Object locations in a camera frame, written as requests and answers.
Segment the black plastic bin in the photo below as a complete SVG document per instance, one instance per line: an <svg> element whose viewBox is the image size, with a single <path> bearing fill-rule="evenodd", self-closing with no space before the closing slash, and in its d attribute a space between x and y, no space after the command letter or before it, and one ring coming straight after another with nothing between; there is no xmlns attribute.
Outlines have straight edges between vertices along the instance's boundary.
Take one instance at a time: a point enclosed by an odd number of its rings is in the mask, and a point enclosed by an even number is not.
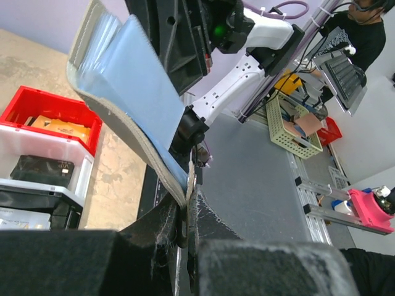
<svg viewBox="0 0 395 296"><path fill-rule="evenodd" d="M1 180L1 207L50 214L49 230L77 229L84 205L84 195L65 187Z"/></svg>

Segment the grey card holder wallet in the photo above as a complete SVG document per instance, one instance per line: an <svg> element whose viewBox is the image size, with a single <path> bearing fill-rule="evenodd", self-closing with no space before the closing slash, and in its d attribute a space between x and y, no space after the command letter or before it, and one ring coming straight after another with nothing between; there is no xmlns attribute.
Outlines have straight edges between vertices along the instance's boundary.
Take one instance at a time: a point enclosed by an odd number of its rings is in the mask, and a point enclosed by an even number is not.
<svg viewBox="0 0 395 296"><path fill-rule="evenodd" d="M185 111L139 20L121 22L101 1L88 4L66 67L73 90L157 173L181 208L191 172L170 154Z"/></svg>

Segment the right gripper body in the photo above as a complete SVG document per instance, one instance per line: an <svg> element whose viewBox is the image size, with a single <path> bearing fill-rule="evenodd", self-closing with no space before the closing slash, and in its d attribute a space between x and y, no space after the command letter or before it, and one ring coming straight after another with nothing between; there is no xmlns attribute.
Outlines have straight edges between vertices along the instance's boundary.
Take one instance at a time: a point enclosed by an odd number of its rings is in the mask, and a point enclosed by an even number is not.
<svg viewBox="0 0 395 296"><path fill-rule="evenodd" d="M165 72L179 95L209 72L209 10L203 1L130 0L130 14L140 21Z"/></svg>

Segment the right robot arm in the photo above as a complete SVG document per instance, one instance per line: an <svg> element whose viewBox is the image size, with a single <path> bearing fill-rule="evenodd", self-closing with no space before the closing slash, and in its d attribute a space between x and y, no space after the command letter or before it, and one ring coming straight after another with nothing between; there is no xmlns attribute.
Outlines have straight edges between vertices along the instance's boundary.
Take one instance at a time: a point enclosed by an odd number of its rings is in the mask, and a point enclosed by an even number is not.
<svg viewBox="0 0 395 296"><path fill-rule="evenodd" d="M185 109L170 146L182 155L203 141L216 117L251 84L282 72L304 37L279 7L264 11L242 1L203 0L130 0L126 5L178 94L209 74L214 50L242 53L222 80Z"/></svg>

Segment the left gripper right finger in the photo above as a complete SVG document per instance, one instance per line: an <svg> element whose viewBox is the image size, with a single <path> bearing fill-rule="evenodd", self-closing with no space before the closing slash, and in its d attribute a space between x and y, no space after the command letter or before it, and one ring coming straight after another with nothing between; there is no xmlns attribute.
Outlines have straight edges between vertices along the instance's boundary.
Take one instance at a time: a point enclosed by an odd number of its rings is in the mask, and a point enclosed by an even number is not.
<svg viewBox="0 0 395 296"><path fill-rule="evenodd" d="M314 242L243 240L210 207L200 187L188 204L193 295L358 295L340 251Z"/></svg>

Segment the red plastic bin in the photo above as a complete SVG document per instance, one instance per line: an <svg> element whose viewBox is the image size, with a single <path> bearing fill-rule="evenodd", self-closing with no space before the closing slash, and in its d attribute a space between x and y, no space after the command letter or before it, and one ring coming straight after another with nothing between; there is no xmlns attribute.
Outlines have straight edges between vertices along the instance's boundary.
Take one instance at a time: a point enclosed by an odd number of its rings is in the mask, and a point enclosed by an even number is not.
<svg viewBox="0 0 395 296"><path fill-rule="evenodd" d="M51 120L60 120L89 128L87 140L84 141L69 133L62 134L58 131L49 131L27 125L29 118L38 118L41 115ZM78 141L92 156L96 155L102 128L102 120L83 101L28 86L20 86L14 94L5 111L1 114L1 124Z"/></svg>

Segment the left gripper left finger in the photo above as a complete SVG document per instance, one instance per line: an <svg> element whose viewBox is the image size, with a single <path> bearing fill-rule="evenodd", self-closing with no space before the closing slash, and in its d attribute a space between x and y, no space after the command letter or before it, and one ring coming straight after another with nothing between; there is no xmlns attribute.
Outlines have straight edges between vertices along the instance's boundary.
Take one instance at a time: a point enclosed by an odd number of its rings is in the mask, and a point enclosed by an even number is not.
<svg viewBox="0 0 395 296"><path fill-rule="evenodd" d="M121 231L2 231L2 295L171 295L172 197Z"/></svg>

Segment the white plastic bin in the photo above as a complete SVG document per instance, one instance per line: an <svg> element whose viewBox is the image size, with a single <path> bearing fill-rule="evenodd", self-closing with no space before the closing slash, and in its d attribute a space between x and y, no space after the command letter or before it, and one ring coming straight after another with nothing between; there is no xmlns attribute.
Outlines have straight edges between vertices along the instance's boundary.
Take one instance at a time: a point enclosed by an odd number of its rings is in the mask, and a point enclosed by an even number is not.
<svg viewBox="0 0 395 296"><path fill-rule="evenodd" d="M64 187L85 205L94 157L76 140L1 125L1 184Z"/></svg>

